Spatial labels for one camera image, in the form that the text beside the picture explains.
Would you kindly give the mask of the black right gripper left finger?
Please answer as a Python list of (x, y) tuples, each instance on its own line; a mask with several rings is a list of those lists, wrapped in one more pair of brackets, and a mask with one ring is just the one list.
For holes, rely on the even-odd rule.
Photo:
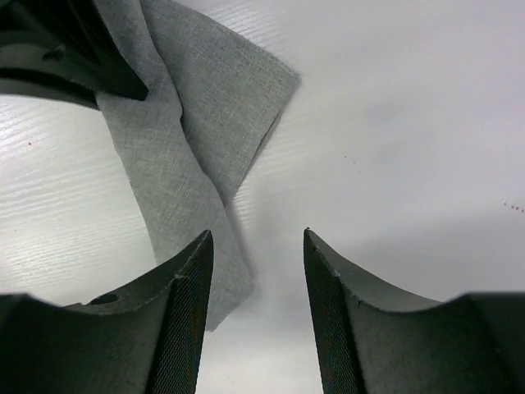
[(4, 393), (192, 393), (213, 270), (213, 238), (86, 305), (1, 298)]

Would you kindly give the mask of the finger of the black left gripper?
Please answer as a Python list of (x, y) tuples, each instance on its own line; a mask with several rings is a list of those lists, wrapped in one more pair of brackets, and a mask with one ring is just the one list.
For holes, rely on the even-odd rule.
[(1, 94), (28, 96), (49, 99), (65, 103), (74, 103), (83, 107), (99, 110), (94, 94), (77, 85), (49, 86), (26, 80), (1, 79)]
[(91, 1), (3, 1), (2, 78), (77, 85), (94, 97), (143, 101), (148, 95)]

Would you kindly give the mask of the grey cloth napkin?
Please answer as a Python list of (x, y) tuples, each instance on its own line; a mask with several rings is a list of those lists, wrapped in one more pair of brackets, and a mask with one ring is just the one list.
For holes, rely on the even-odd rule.
[(253, 292), (226, 206), (299, 86), (299, 74), (217, 21), (174, 1), (99, 1), (120, 54), (148, 87), (143, 101), (99, 94), (163, 263), (208, 230), (214, 268), (206, 328)]

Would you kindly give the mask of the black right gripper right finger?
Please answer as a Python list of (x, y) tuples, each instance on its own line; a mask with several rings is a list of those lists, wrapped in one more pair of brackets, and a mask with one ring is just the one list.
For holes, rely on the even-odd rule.
[(324, 392), (523, 392), (523, 293), (430, 300), (360, 268), (311, 230), (304, 271)]

